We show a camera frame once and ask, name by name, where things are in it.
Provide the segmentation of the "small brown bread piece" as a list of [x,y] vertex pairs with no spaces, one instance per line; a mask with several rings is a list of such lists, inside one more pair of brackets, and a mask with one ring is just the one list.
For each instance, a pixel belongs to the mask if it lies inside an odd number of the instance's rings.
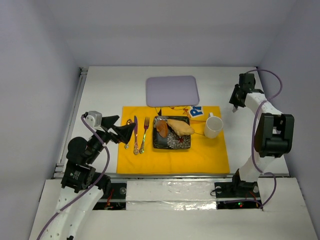
[[162,138],[166,138],[169,134],[168,124],[165,120],[158,120],[155,128]]

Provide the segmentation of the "large yellow bread piece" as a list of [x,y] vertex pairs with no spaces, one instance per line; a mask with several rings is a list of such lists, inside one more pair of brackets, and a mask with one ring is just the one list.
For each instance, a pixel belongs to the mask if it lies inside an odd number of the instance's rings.
[[184,121],[168,119],[167,124],[180,137],[190,136],[195,133],[195,130]]

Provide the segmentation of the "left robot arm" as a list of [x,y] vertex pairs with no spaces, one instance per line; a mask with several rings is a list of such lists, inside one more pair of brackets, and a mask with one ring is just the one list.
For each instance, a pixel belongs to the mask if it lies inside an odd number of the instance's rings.
[[136,123],[116,126],[118,115],[103,117],[97,111],[85,112],[82,123],[92,132],[86,140],[74,137],[67,146],[67,163],[61,180],[53,216],[37,236],[39,240],[77,240],[98,200],[111,193],[111,178],[92,166],[102,151],[110,162],[109,142],[128,144]]

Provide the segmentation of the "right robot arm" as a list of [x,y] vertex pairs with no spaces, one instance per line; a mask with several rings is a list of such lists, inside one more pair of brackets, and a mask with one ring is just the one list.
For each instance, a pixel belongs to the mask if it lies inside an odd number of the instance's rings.
[[295,118],[276,109],[261,89],[256,88],[253,70],[239,75],[229,103],[234,111],[248,108],[254,114],[251,156],[230,182],[215,183],[217,199],[244,199],[258,187],[258,179],[275,159],[292,149]]

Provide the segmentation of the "iridescent spoon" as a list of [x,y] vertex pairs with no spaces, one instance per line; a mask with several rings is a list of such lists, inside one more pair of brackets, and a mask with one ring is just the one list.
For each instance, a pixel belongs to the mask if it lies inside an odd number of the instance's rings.
[[[128,119],[127,122],[126,122],[127,125],[130,125],[132,123],[133,123],[133,121],[131,119]],[[127,150],[129,148],[129,144],[125,144],[124,148]]]

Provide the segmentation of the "iridescent purple knife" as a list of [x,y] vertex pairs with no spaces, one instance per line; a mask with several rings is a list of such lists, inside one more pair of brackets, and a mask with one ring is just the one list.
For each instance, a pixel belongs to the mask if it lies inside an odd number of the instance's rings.
[[138,146],[138,118],[135,115],[134,116],[134,123],[135,123],[135,127],[134,127],[134,148],[133,148],[133,153],[134,155],[138,155],[139,154],[139,146]]

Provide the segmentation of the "iridescent fork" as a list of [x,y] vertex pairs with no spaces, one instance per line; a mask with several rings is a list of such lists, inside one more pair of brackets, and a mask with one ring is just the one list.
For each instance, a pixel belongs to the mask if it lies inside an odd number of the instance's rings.
[[149,128],[149,125],[150,125],[150,118],[149,117],[145,117],[144,119],[144,133],[143,133],[143,139],[142,139],[142,143],[141,143],[141,146],[140,146],[140,149],[139,149],[139,153],[140,154],[143,154],[144,151],[145,151],[145,141],[146,141],[146,134],[147,134],[147,130]]

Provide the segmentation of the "white mug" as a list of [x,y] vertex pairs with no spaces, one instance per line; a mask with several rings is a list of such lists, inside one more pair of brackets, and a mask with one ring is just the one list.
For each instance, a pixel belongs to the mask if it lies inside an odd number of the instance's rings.
[[219,135],[223,127],[222,119],[210,112],[205,122],[204,135],[209,139],[214,139]]

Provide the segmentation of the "black floral square plate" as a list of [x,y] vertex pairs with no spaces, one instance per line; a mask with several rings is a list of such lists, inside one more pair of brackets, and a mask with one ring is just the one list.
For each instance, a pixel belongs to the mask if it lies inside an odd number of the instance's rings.
[[167,122],[167,120],[177,120],[190,125],[190,120],[186,116],[155,116],[153,119],[153,131],[152,131],[152,144],[155,149],[165,149],[165,150],[187,150],[191,148],[191,136],[183,135],[178,136],[175,131],[167,125],[168,135],[167,137],[162,137],[157,131],[156,124],[158,121],[162,120]]

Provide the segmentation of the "lilac plastic tray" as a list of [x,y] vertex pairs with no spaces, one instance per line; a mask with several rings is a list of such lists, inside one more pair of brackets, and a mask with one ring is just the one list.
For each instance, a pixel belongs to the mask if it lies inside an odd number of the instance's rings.
[[149,77],[145,93],[149,107],[196,106],[200,102],[197,81],[192,75]]

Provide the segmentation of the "yellow cloth placemat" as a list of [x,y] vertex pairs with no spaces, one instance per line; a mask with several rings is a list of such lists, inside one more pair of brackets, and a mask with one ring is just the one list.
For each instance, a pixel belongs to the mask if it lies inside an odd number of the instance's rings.
[[[125,149],[122,143],[119,145],[116,172],[128,175],[228,174],[230,167],[224,133],[221,131],[214,139],[204,135],[209,113],[221,117],[219,106],[123,107],[121,124],[124,125],[128,119],[133,120],[134,116],[137,116],[138,150],[143,141],[145,117],[149,117],[149,128],[146,132],[144,153],[134,155],[134,135],[128,149]],[[190,148],[154,148],[153,120],[156,116],[188,117],[190,126],[195,130],[190,136]]]

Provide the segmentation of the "foil covered front block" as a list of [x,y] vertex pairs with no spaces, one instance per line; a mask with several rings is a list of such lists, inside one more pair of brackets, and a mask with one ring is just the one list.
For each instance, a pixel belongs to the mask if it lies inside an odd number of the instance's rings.
[[128,181],[128,211],[207,211],[216,210],[214,183],[206,180]]

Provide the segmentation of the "aluminium front rail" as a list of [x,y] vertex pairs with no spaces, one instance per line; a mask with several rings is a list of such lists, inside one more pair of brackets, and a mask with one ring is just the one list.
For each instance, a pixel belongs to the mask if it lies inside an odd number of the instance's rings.
[[117,179],[224,179],[232,178],[234,174],[119,174],[107,173],[111,178]]

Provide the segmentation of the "aluminium side rail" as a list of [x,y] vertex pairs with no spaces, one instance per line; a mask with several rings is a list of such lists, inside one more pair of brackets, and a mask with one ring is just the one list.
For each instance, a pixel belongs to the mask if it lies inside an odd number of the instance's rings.
[[77,88],[75,91],[75,96],[74,96],[72,107],[70,110],[70,115],[67,122],[66,130],[63,136],[61,151],[60,151],[57,163],[55,164],[51,179],[61,179],[63,177],[64,167],[67,161],[66,159],[67,147],[68,147],[69,141],[71,140],[72,132],[73,132],[76,117],[77,117],[77,112],[80,105],[82,92],[83,92],[87,74],[88,74],[88,70],[89,70],[89,67],[80,68]]

